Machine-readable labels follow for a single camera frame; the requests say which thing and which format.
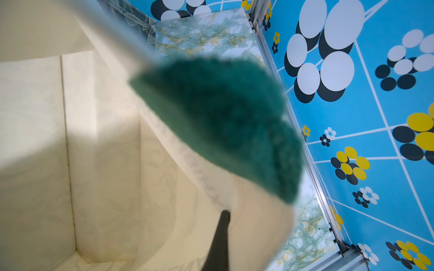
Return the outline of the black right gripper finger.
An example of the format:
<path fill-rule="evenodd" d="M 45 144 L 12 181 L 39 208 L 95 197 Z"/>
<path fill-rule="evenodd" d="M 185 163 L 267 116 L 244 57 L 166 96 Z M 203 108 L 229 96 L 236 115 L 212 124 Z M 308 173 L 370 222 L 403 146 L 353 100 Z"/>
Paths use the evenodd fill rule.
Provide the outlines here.
<path fill-rule="evenodd" d="M 214 238 L 201 271 L 228 271 L 228 227 L 231 220 L 229 211 L 222 211 Z"/>

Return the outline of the cream tote bag green handles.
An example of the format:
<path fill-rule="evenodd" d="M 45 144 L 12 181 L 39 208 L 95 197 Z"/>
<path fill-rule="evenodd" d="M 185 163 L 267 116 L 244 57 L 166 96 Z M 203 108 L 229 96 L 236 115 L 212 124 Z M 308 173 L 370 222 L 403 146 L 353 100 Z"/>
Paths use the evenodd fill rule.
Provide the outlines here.
<path fill-rule="evenodd" d="M 243 8 L 186 18 L 211 52 L 162 68 L 156 24 L 85 1 L 1 2 L 1 269 L 200 270 L 222 211 L 231 271 L 293 233 L 300 142 Z"/>

